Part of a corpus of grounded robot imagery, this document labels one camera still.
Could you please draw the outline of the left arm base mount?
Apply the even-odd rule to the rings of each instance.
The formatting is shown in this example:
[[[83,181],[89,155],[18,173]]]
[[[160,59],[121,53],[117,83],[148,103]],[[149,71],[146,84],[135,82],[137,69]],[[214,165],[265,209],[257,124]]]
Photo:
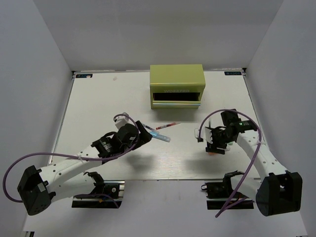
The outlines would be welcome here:
[[[72,208],[118,209],[123,201],[124,181],[105,181],[92,193],[73,197]]]

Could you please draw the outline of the blue highlighter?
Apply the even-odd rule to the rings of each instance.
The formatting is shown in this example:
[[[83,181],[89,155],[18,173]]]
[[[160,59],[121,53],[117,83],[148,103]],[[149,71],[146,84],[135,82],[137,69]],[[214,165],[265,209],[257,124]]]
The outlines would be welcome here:
[[[164,142],[170,142],[171,141],[170,137],[161,135],[159,133],[155,133],[155,132],[150,131],[150,134],[155,139],[158,139],[158,140],[161,140],[161,141],[164,141]]]

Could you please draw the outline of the green metal drawer chest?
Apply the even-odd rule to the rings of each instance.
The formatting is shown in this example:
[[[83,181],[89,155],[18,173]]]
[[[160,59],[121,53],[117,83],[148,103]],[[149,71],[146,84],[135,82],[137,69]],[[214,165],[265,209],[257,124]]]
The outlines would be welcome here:
[[[201,64],[151,65],[151,108],[197,109],[206,86]]]

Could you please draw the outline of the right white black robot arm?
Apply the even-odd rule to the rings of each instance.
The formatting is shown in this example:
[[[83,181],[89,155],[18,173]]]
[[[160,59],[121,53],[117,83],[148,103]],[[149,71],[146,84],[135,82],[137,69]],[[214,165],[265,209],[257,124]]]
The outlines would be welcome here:
[[[235,109],[220,109],[222,126],[203,123],[196,132],[198,142],[206,142],[205,151],[224,155],[228,145],[235,142],[250,158],[245,171],[226,173],[221,182],[206,183],[209,201],[225,198],[216,214],[227,209],[239,209],[251,201],[260,213],[273,216],[301,209],[303,179],[298,172],[290,172],[271,153],[263,142],[257,123]]]

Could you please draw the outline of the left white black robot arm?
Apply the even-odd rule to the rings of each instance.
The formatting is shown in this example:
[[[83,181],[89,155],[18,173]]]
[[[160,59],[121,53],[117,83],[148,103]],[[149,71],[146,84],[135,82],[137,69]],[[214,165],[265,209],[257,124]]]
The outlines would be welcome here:
[[[25,169],[17,191],[28,215],[34,216],[53,202],[77,195],[99,197],[104,192],[104,181],[90,169],[104,165],[147,143],[152,135],[141,122],[127,123],[106,133],[78,153],[75,159],[67,158],[42,168]]]

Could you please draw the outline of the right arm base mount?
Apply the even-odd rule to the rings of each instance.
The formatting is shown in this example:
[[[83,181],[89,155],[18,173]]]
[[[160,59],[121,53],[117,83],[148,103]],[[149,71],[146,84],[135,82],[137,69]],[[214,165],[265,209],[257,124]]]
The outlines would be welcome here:
[[[229,198],[230,194],[233,192],[231,186],[231,178],[234,176],[241,177],[243,172],[234,171],[230,173],[226,173],[224,178],[221,181],[212,181],[206,182],[201,186],[201,190],[206,192],[206,203],[208,210],[220,210],[225,204],[226,200]],[[232,200],[228,203],[231,205],[236,201],[242,200],[246,196],[236,192],[233,196]],[[254,209],[253,201],[251,199],[245,199],[243,202],[238,203],[237,205],[229,208],[234,210],[242,210],[242,209]]]

